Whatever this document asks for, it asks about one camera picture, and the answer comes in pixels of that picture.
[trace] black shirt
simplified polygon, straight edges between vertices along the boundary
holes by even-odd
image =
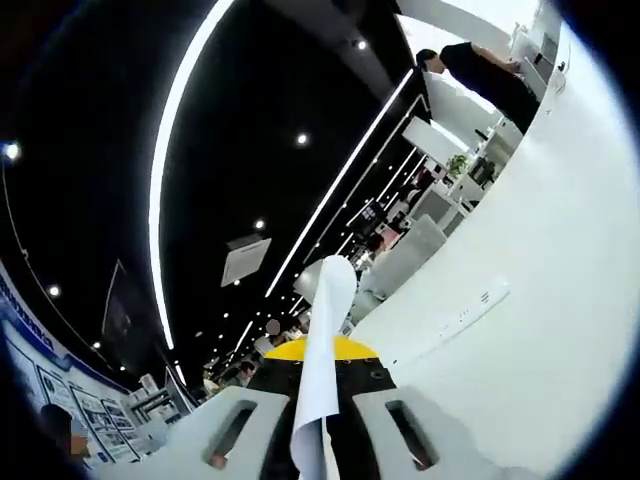
[[[521,96],[528,95],[527,87],[515,75],[478,55],[471,43],[444,47],[440,59],[456,80],[507,116],[517,108]]]

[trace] ceiling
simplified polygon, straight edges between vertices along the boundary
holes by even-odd
[[[88,345],[100,339],[117,260],[156,308],[148,228],[154,146],[175,72],[212,2],[120,3],[87,2],[44,46],[22,50],[32,60],[14,70],[12,109],[2,123],[2,137],[17,139],[23,152],[4,172],[13,224],[4,202],[2,212],[3,231],[15,226],[20,243],[3,235],[2,260],[54,335],[95,368],[133,385],[131,375],[117,371],[118,358]],[[168,356],[190,384],[214,349],[236,347],[250,321],[241,351],[264,332],[267,314],[293,324],[294,275],[335,253],[348,219],[389,182],[411,151],[400,134],[342,208],[394,128],[406,122],[409,106],[420,94],[426,99],[421,79],[412,76],[265,298],[329,186],[413,65],[392,3],[299,5],[235,2],[178,109],[162,184],[160,261],[176,344]],[[50,15],[50,25],[59,15]],[[367,42],[363,50],[360,40]],[[427,118],[422,102],[413,113]],[[308,135],[304,146],[296,143],[300,133]],[[253,233],[259,219],[262,234],[272,238],[260,270],[221,288],[226,242]],[[58,284],[62,295],[50,302],[38,283]],[[160,374],[160,357],[146,368]]]

